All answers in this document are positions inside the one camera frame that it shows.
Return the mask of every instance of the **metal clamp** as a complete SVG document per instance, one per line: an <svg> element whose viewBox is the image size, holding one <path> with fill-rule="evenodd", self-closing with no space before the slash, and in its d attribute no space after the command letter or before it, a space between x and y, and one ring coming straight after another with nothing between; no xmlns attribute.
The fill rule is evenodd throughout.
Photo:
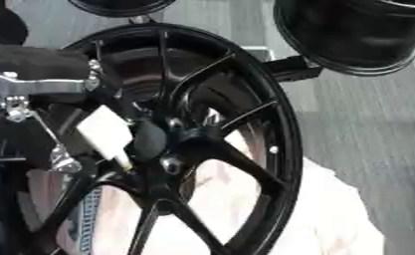
<svg viewBox="0 0 415 255"><path fill-rule="evenodd" d="M28 97L43 94L81 94L95 90L100 84L99 72L101 64L91 60L90 76L86 80L17 80L17 74L13 72L0 73L0 106L4 107L6 99L11 97Z"/></svg>

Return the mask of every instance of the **wheel spoke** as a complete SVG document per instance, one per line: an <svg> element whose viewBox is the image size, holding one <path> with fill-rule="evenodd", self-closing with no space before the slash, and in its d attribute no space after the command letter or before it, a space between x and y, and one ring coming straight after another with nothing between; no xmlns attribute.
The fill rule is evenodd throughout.
<svg viewBox="0 0 415 255"><path fill-rule="evenodd" d="M128 255L140 255L142 253L143 247L148 240L149 234L151 233L158 216L157 203L145 206L142 209L134 237L129 246Z"/></svg>
<svg viewBox="0 0 415 255"><path fill-rule="evenodd" d="M7 156L7 157L0 157L0 163L6 162L26 162L27 159L24 156Z"/></svg>
<svg viewBox="0 0 415 255"><path fill-rule="evenodd" d="M201 68L188 76L186 76L171 93L169 98L170 109L175 111L179 104L188 106L188 99L190 94L194 92L207 79L213 77L229 65L229 62L235 58L234 54L226 54L225 57L210 64L207 67Z"/></svg>
<svg viewBox="0 0 415 255"><path fill-rule="evenodd" d="M224 246L219 239L210 231L210 229L202 222L196 213L190 208L180 195L172 194L170 198L173 213L182 222L184 222L191 230L193 230L210 248L213 254L229 255L229 249Z"/></svg>
<svg viewBox="0 0 415 255"><path fill-rule="evenodd" d="M219 126L221 129L221 136L225 137L229 135L232 131L251 122L252 120L260 119L268 110L272 109L277 104L277 101L270 101L253 110L240 114L237 117L234 117L230 120L224 120L223 122L220 122Z"/></svg>
<svg viewBox="0 0 415 255"><path fill-rule="evenodd" d="M274 194L289 188L287 183L273 176L225 140L218 141L212 147L212 151L215 159L224 161L255 177L260 182L263 193Z"/></svg>
<svg viewBox="0 0 415 255"><path fill-rule="evenodd" d="M81 160L82 170L75 174L66 190L62 193L51 214L43 225L35 231L38 236L51 236L57 234L62 223L70 213L79 205L82 199L96 187L92 173L96 165L91 160Z"/></svg>
<svg viewBox="0 0 415 255"><path fill-rule="evenodd" d="M159 31L159 60L160 60L160 67L162 69L161 74L161 81L160 81L160 87L159 87L159 94L158 94L158 101L162 105L166 105L169 97L169 84L168 84L168 76L169 76L169 65L168 65L168 58L167 58L167 38L168 38L168 32L167 31Z"/></svg>

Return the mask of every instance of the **metal bolt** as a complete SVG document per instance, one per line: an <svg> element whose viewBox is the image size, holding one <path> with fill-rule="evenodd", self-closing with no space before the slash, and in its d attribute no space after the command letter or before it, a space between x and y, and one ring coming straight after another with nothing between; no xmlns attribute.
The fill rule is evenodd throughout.
<svg viewBox="0 0 415 255"><path fill-rule="evenodd" d="M184 124L182 123L182 121L180 119L170 119L168 121L168 125L171 128L182 128L182 127L184 127Z"/></svg>
<svg viewBox="0 0 415 255"><path fill-rule="evenodd" d="M96 71L100 71L102 69L101 63L97 60L90 60L90 67Z"/></svg>
<svg viewBox="0 0 415 255"><path fill-rule="evenodd" d="M165 171L171 175L177 175L181 171L181 164L182 162L179 161L177 158L174 157L168 157L163 158L160 160L163 168Z"/></svg>
<svg viewBox="0 0 415 255"><path fill-rule="evenodd" d="M277 146L271 146L269 148L269 152L272 154L277 154L279 152L279 148Z"/></svg>
<svg viewBox="0 0 415 255"><path fill-rule="evenodd" d="M86 82L86 88L88 91L95 90L99 85L101 84L101 81L97 76L91 75L90 78Z"/></svg>

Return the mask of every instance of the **black alloy wheel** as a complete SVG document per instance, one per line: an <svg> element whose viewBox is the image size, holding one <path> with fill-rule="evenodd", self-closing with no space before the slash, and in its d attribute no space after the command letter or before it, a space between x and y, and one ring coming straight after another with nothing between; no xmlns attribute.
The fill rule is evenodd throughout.
<svg viewBox="0 0 415 255"><path fill-rule="evenodd" d="M103 17L135 17L157 12L175 0L69 0L79 9Z"/></svg>
<svg viewBox="0 0 415 255"><path fill-rule="evenodd" d="M73 122L57 121L62 116L80 120L76 113L86 116L97 107L94 102L39 107L58 129L67 130L62 139L84 168L49 217L30 227L15 193L29 189L26 171L32 166L9 151L0 135L0 254L68 254L57 244L57 231L85 195L102 185L122 189L142 209L129 255L141 254L156 219L167 214L193 230L212 254L267 254L294 209L303 154L293 108L263 65L223 38L168 24L114 28L68 49L99 59L122 80L115 100L135 135L127 148L135 169L125 172L99 160L75 136ZM209 118L212 111L219 113L218 120ZM225 140L235 130L255 161ZM187 203L197 166L210 159L235 166L261 187L252 213L227 243Z"/></svg>

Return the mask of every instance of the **wheel rim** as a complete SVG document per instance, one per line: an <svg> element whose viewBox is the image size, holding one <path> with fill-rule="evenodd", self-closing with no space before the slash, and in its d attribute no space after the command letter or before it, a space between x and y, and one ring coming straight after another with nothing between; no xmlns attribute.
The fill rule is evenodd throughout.
<svg viewBox="0 0 415 255"><path fill-rule="evenodd" d="M147 0L147 1L91 1L70 0L76 7L104 17L135 17L157 12L175 0Z"/></svg>
<svg viewBox="0 0 415 255"><path fill-rule="evenodd" d="M4 213L0 213L0 244L17 242L7 240L6 237L24 233L30 236L29 240L36 240L36 245L32 245L32 242L29 245L26 245L29 242L20 244L19 241L17 246L14 245L26 254L34 251L36 254L66 254L58 247L55 238L52 238L58 227L91 189L100 185L112 185L134 196L142 207L130 254L140 254L150 226L162 211L170 211L194 230L212 250L212 254L255 255L269 252L285 227L297 199L302 172L302 150L292 107L262 65L239 47L217 36L164 24L108 30L89 36L68 49L83 51L90 57L99 55L103 62L109 63L118 71L127 88L128 83L140 84L141 81L132 80L131 77L128 79L128 75L133 72L123 72L121 65L129 62L128 65L133 67L131 60L137 56L146 56L147 52L154 52L160 67L163 67L158 73L160 82L153 84L155 79L151 78L147 81L148 86L138 86L139 90L149 90L148 94L152 97L134 99L129 96L128 90L125 90L123 97L128 98L128 102L141 104L139 108L137 104L133 106L133 110L141 115L139 129L145 126L146 129L163 132L166 145L155 149L152 154L147 151L146 158L134 158L137 170L133 172L124 172L108 162L96 165L91 158L76 155L84 165L84 170L74 176L49 218L33 232L22 226L14 231L13 227L12 230L7 228L14 219L8 220L2 216ZM202 57L201 63L198 62L199 67L195 66L194 71L182 77L170 67L178 50L182 51L178 58L187 53ZM221 84L219 87L214 80L209 85L207 80L216 75L228 80L230 85ZM241 94L235 94L234 99L232 95L227 96L227 92ZM193 100L196 97L201 98L199 101L202 104L197 105L198 102ZM217 102L221 101L230 104L220 106ZM198 115L192 113L198 108L202 110L208 104L215 105L212 109L222 112L225 119L210 126L202 125ZM182 122L185 127L175 126L175 120ZM235 129L242 133L253 133L254 137L264 140L262 150L266 169L224 140ZM142 136L156 136L156 132ZM128 148L130 153L141 147L134 145L137 145L136 141ZM278 152L270 153L272 146ZM259 181L262 187L262 194L248 221L225 245L197 218L181 198L178 189L195 166L209 159L222 160L241 168ZM176 168L177 173L169 173L170 168ZM2 250L8 248L7 245L0 246Z"/></svg>

